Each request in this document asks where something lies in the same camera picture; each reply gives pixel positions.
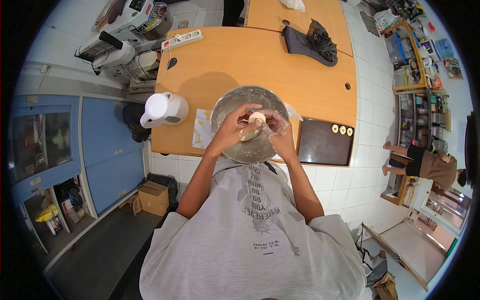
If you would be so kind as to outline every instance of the yellow bag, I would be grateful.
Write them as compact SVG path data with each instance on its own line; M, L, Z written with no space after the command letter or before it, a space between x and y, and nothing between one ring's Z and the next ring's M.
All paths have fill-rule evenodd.
M35 221L45 222L57 216L57 214L57 207L52 203L46 209L42 210L40 213L38 213L38 215L36 215Z

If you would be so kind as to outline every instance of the hair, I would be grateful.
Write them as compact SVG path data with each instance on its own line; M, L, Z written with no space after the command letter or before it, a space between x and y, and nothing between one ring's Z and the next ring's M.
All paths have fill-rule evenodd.
M465 186L467 183L467 171L465 169L458 169L460 174L458 175L458 179L456 180L460 186Z

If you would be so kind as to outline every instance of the brown shirt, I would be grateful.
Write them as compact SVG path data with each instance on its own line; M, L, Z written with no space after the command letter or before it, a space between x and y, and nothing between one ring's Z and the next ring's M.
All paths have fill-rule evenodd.
M440 188L448 190L452 187L456 177L456 159L450 156L448 163L440 159L437 154L425 151L420 167L420 177L435 181Z

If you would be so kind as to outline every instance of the cabinet door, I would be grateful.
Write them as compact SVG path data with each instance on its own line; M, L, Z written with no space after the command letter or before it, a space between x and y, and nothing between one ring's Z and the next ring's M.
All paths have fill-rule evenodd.
M15 204L79 174L78 103L74 96L14 98L8 169Z
M132 139L123 122L128 102L84 97L82 108L82 148L85 166L143 148Z
M95 210L100 216L144 178L142 150L90 165L85 171Z

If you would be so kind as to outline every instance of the legs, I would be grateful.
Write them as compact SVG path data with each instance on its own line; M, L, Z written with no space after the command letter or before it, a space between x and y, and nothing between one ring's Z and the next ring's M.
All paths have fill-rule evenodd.
M389 167L382 167L382 171L384 173L384 176L387 176L388 172L391 172L395 175L406 175L407 173L405 172L406 168L389 168Z
M234 27L244 6L243 0L224 0L222 26Z
M399 152L405 156L407 156L407 152L408 152L407 148L404 148L401 146L392 146L392 143L390 143L390 141L384 144L383 149Z

